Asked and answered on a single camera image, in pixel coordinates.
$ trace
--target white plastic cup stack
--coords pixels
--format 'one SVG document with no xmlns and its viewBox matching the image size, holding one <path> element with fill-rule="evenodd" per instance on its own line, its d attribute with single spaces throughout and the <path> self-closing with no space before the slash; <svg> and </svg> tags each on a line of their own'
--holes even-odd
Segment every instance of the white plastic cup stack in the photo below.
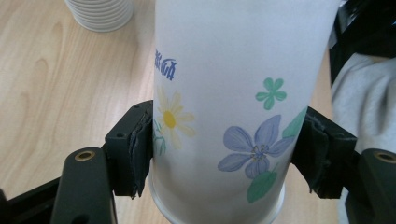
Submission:
<svg viewBox="0 0 396 224">
<path fill-rule="evenodd" d="M 132 0 L 64 0 L 75 20 L 88 30 L 110 32 L 131 19 Z"/>
</svg>

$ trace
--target flower decoration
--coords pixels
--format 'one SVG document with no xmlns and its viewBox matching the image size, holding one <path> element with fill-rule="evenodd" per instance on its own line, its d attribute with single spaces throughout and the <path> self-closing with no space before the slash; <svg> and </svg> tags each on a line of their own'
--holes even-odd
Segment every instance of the flower decoration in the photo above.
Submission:
<svg viewBox="0 0 396 224">
<path fill-rule="evenodd" d="M 164 136 L 164 139 L 170 139 L 175 149 L 181 149 L 180 133 L 188 137 L 195 136 L 195 130 L 185 124 L 186 122 L 194 121 L 194 115 L 183 112 L 183 106 L 180 105 L 180 93 L 175 92 L 169 101 L 163 87 L 160 87 L 157 89 L 157 95 L 160 103 L 158 110 L 161 113 L 157 118 L 158 127 L 161 127 L 159 129 L 160 135 Z"/>
<path fill-rule="evenodd" d="M 233 126 L 227 129 L 223 137 L 224 146 L 235 151 L 225 157 L 218 165 L 223 172 L 239 170 L 245 163 L 245 174 L 254 179 L 259 174 L 268 171 L 270 167 L 269 156 L 276 158 L 285 152 L 294 141 L 294 136 L 276 139 L 279 135 L 280 115 L 273 116 L 260 125 L 254 135 L 254 144 L 250 135 L 242 128 Z"/>
<path fill-rule="evenodd" d="M 256 100 L 264 101 L 264 109 L 270 110 L 275 104 L 275 99 L 283 101 L 286 99 L 287 94 L 284 91 L 279 91 L 283 85 L 283 79 L 279 78 L 275 82 L 270 78 L 266 78 L 263 86 L 268 92 L 259 92 L 256 94 Z"/>
</svg>

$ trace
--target frosted glass cup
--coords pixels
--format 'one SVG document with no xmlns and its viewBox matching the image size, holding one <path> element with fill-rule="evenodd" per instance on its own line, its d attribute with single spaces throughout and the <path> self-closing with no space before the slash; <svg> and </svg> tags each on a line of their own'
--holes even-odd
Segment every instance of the frosted glass cup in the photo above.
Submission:
<svg viewBox="0 0 396 224">
<path fill-rule="evenodd" d="M 157 0 L 149 185 L 172 223 L 269 223 L 339 1 Z"/>
</svg>

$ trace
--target green clover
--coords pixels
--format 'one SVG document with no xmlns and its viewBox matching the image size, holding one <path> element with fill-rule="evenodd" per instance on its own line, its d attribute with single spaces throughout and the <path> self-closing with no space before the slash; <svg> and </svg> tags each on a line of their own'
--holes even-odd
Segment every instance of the green clover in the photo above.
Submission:
<svg viewBox="0 0 396 224">
<path fill-rule="evenodd" d="M 264 109 L 270 110 L 274 106 L 275 99 L 283 101 L 286 99 L 287 94 L 284 91 L 278 91 L 283 85 L 283 79 L 279 78 L 274 81 L 268 77 L 263 82 L 264 88 L 268 92 L 259 92 L 256 94 L 256 100 L 264 101 Z"/>
</svg>

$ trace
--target light wood surface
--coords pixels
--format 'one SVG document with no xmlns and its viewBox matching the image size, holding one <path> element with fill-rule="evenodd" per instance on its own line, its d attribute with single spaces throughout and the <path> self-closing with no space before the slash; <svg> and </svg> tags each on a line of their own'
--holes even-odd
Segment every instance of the light wood surface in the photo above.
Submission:
<svg viewBox="0 0 396 224">
<path fill-rule="evenodd" d="M 64 159 L 100 147 L 132 105 L 152 99 L 154 0 L 121 29 L 79 26 L 62 0 L 0 0 L 0 188 L 13 198 L 60 176 Z M 328 58 L 312 106 L 331 115 Z M 336 201 L 309 194 L 290 166 L 276 223 L 337 223 Z M 146 188 L 117 197 L 119 223 L 168 223 Z"/>
</svg>

